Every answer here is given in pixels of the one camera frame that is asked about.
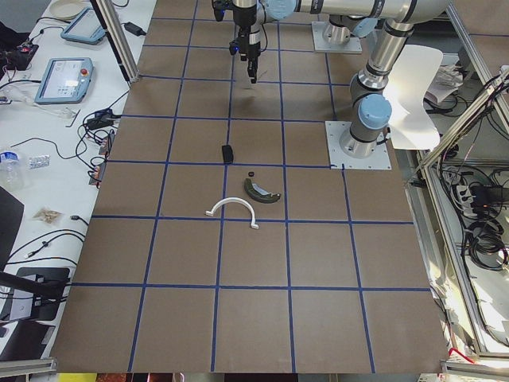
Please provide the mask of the teach pendant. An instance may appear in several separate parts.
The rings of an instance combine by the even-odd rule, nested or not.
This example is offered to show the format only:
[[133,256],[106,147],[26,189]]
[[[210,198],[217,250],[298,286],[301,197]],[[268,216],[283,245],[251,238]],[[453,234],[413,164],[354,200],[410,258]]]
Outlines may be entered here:
[[87,93],[93,71],[89,57],[51,59],[37,90],[35,103],[80,103]]
[[60,33],[60,37],[66,41],[97,45],[105,36],[95,11],[91,8],[84,8]]

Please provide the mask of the green brake shoe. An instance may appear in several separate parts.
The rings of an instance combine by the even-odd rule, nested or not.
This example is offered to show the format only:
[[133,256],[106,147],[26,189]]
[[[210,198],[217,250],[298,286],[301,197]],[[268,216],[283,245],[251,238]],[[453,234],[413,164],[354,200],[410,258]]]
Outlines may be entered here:
[[273,204],[278,202],[281,199],[280,193],[272,193],[268,192],[265,189],[261,188],[259,185],[254,183],[249,177],[247,177],[243,182],[243,189],[254,201],[263,204]]

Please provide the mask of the white plastic chair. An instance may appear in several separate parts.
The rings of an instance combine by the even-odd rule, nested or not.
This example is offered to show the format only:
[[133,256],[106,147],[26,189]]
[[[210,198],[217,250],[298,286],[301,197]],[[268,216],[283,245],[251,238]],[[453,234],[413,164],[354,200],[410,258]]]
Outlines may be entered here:
[[392,145],[400,150],[432,150],[440,136],[423,106],[423,99],[441,64],[440,50],[405,45],[396,60],[383,95],[392,113],[388,127]]

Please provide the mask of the near teach pendant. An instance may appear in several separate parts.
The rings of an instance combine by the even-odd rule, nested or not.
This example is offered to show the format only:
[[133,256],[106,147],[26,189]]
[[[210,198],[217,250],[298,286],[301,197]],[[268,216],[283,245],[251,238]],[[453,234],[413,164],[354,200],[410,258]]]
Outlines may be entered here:
[[80,103],[87,93],[93,71],[89,57],[51,59],[37,90],[35,103]]

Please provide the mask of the far teach pendant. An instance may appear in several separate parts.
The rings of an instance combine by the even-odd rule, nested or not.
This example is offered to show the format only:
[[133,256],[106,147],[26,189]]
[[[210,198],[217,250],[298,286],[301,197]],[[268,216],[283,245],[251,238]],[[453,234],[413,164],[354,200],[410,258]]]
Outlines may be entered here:
[[60,33],[60,37],[66,41],[97,45],[105,36],[95,11],[91,8],[84,8]]

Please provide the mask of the aluminium frame post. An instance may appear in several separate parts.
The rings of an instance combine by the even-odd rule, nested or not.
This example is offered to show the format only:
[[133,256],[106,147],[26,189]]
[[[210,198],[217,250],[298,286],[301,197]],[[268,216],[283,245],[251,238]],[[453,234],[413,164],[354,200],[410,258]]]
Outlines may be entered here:
[[129,84],[137,82],[139,70],[112,1],[91,0],[91,5],[105,31],[124,80]]

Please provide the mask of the black brake pad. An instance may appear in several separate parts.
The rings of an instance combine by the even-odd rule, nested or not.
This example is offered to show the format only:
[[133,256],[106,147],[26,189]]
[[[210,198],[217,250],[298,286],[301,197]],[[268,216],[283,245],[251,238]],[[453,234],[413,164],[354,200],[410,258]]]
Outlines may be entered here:
[[234,162],[234,152],[230,145],[222,145],[221,152],[224,164],[229,165]]

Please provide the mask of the black power adapter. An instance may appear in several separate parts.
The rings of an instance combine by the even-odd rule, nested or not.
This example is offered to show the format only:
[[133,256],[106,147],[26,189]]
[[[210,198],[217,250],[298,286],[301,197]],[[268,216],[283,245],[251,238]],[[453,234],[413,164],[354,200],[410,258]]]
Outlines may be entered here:
[[125,22],[123,24],[123,26],[124,26],[124,29],[127,32],[135,35],[136,37],[140,37],[140,36],[145,36],[146,35],[146,31],[142,27],[140,27],[139,25],[134,24],[133,22],[130,22],[130,21],[129,22]]

